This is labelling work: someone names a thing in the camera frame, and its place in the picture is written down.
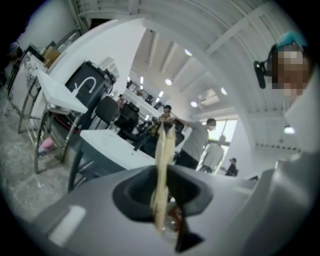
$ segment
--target concrete floor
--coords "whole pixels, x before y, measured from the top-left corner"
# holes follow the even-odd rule
[[[31,221],[66,194],[70,168],[58,163],[41,174],[35,174],[35,148],[28,133],[17,133],[19,116],[14,110],[8,116],[4,115],[7,92],[6,88],[0,88],[1,192],[15,214]]]

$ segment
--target black shirt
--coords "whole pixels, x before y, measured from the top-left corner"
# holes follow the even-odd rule
[[[237,176],[237,169],[233,163],[229,166],[225,176]]]

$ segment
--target gray device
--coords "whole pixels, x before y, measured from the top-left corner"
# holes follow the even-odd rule
[[[272,255],[310,213],[319,191],[319,163],[319,153],[302,153],[264,171],[258,182],[169,166],[167,185],[184,223],[176,245],[159,236],[148,211],[154,166],[81,185],[44,210],[32,228],[42,245],[65,255]]]

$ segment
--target window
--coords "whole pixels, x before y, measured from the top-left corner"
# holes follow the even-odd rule
[[[218,163],[218,165],[216,166],[216,168],[215,168],[215,170],[214,170],[214,173],[215,173],[215,174],[218,173],[218,171],[219,171],[222,163],[223,163],[224,160],[225,160],[226,154],[227,154],[228,149],[229,149],[229,146],[226,146],[226,145],[222,145],[221,147],[223,148],[223,151],[224,151],[224,152],[223,152],[223,157],[222,157],[221,161]]]
[[[235,129],[237,125],[237,120],[228,120],[226,121],[224,130],[223,130],[223,135],[225,136],[225,141],[226,142],[231,142],[232,137],[234,136]]]
[[[224,159],[227,155],[227,152],[229,150],[229,146],[230,146],[230,142],[234,136],[234,133],[235,133],[235,129],[236,129],[236,125],[237,125],[237,120],[236,119],[233,119],[233,120],[220,120],[220,121],[217,121],[216,122],[216,129],[213,130],[213,131],[210,131],[209,132],[209,143],[218,143],[218,140],[220,138],[221,135],[224,135],[225,136],[225,143],[223,143],[221,145],[221,147],[223,148],[223,157],[221,159],[221,161],[219,162],[219,164],[216,166],[215,170],[214,170],[214,173],[216,174],[222,163],[224,162]],[[197,171],[201,168],[202,166],[202,162],[204,160],[204,157],[207,153],[207,149],[208,149],[208,146],[205,147],[203,153],[202,153],[202,156],[201,156],[201,159],[200,159],[200,162],[199,162],[199,165],[197,167]]]

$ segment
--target black chair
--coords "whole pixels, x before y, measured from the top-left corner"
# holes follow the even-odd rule
[[[96,117],[98,117],[100,118],[100,121],[98,122],[95,129],[98,128],[101,121],[104,121],[108,127],[118,114],[118,103],[110,96],[106,96],[97,104],[95,109],[95,116],[91,120],[91,123]]]
[[[139,108],[132,102],[125,104],[118,120],[114,122],[114,125],[121,129],[118,135],[124,140],[138,141],[139,137],[132,134],[132,131],[139,122],[139,111]]]

